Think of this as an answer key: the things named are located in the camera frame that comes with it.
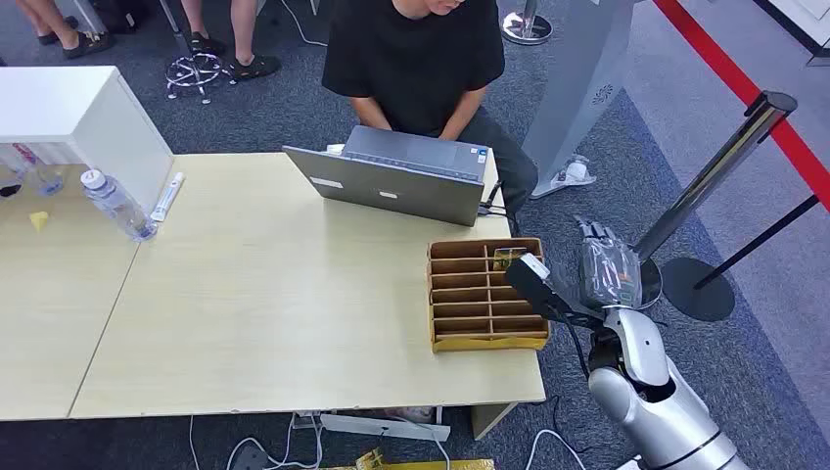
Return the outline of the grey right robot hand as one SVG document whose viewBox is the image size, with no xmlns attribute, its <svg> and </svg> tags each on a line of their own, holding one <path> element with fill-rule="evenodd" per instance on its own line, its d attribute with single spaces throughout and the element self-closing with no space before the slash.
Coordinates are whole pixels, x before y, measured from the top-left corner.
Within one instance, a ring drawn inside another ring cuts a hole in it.
<svg viewBox="0 0 830 470">
<path fill-rule="evenodd" d="M 638 255 L 610 227 L 575 216 L 582 233 L 580 284 L 582 301 L 591 308 L 642 305 Z"/>
</svg>

